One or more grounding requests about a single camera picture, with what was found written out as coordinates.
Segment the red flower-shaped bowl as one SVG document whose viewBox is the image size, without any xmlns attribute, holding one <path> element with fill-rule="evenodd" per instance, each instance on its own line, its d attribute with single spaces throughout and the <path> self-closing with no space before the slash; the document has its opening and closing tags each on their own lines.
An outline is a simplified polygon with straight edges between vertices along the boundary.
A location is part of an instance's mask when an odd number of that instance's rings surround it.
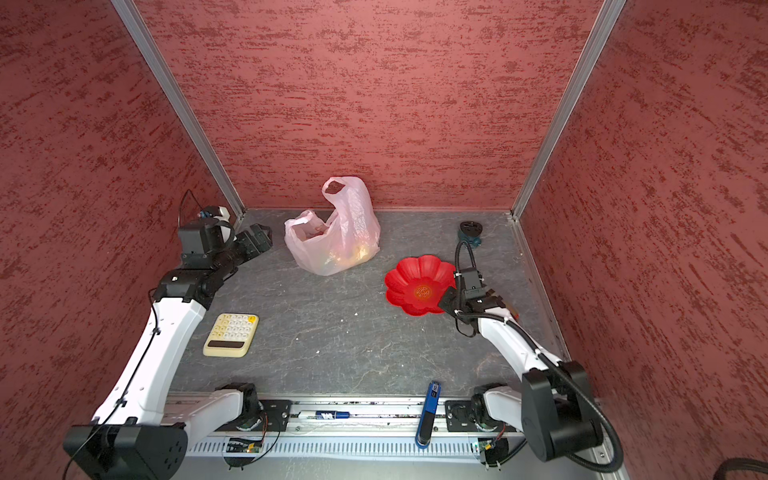
<svg viewBox="0 0 768 480">
<path fill-rule="evenodd" d="M 404 258 L 385 276 L 386 299 L 410 316 L 443 314 L 439 304 L 455 286 L 455 271 L 453 264 L 434 255 Z"/>
</svg>

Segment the pink plastic bag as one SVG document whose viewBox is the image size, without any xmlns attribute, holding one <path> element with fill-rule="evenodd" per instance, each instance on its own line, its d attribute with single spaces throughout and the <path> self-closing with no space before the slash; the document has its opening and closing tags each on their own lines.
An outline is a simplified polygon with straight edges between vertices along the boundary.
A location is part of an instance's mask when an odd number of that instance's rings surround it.
<svg viewBox="0 0 768 480">
<path fill-rule="evenodd" d="M 334 207 L 328 219 L 306 210 L 284 222 L 284 240 L 300 268 L 330 276 L 372 259 L 381 227 L 362 179 L 331 177 L 322 194 Z"/>
</svg>

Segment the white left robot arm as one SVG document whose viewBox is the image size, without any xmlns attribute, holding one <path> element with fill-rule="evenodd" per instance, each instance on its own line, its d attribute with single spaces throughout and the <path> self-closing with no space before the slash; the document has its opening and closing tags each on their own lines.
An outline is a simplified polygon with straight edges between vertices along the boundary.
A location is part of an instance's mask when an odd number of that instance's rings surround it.
<svg viewBox="0 0 768 480">
<path fill-rule="evenodd" d="M 149 318 L 122 374 L 91 421 L 71 427 L 63 441 L 69 462 L 90 479 L 170 479 L 188 447 L 228 423 L 266 434 L 268 417 L 251 383 L 229 383 L 163 421 L 183 353 L 216 292 L 273 245 L 269 227 L 237 231 L 221 216 L 195 219 L 178 236 L 181 263 L 149 292 Z"/>
</svg>

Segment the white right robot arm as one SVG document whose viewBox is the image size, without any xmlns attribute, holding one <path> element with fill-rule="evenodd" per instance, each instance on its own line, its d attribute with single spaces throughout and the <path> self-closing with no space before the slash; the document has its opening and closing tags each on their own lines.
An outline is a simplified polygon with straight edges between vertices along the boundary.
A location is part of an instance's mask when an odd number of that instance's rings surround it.
<svg viewBox="0 0 768 480">
<path fill-rule="evenodd" d="M 565 457 L 596 472 L 623 462 L 618 435 L 597 406 L 583 366 L 549 352 L 518 323 L 474 268 L 454 274 L 440 307 L 472 336 L 490 342 L 512 367 L 520 389 L 482 387 L 470 401 L 469 418 L 490 429 L 505 424 L 523 433 L 541 461 Z"/>
</svg>

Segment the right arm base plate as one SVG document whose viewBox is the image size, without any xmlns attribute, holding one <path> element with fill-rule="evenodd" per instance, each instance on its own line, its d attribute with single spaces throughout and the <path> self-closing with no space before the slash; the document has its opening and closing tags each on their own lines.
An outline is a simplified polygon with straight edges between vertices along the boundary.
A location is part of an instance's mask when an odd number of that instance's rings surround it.
<svg viewBox="0 0 768 480">
<path fill-rule="evenodd" d="M 456 433 L 507 433 L 522 432 L 521 401 L 516 399 L 491 398 L 487 402 L 482 396 L 469 400 L 448 400 L 445 402 L 446 423 L 449 432 Z"/>
</svg>

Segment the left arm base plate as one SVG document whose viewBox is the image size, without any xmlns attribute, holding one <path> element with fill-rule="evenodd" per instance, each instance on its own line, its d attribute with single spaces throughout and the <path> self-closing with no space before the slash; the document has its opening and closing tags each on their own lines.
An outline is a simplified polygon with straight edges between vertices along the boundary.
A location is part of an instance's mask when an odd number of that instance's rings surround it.
<svg viewBox="0 0 768 480">
<path fill-rule="evenodd" d="M 287 399 L 261 400 L 261 411 L 257 416 L 241 416 L 216 429 L 216 432 L 234 432 L 235 434 L 256 434 L 267 432 L 285 432 L 290 420 L 293 402 Z"/>
</svg>

